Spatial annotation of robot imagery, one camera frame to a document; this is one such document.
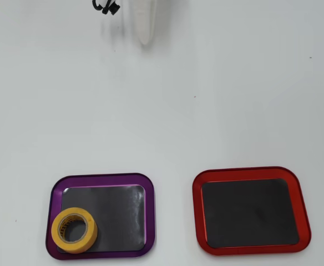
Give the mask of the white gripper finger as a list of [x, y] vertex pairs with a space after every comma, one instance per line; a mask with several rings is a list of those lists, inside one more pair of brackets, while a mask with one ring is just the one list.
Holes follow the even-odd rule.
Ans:
[[142, 45], [148, 45], [154, 36], [157, 0], [133, 0], [135, 34]]

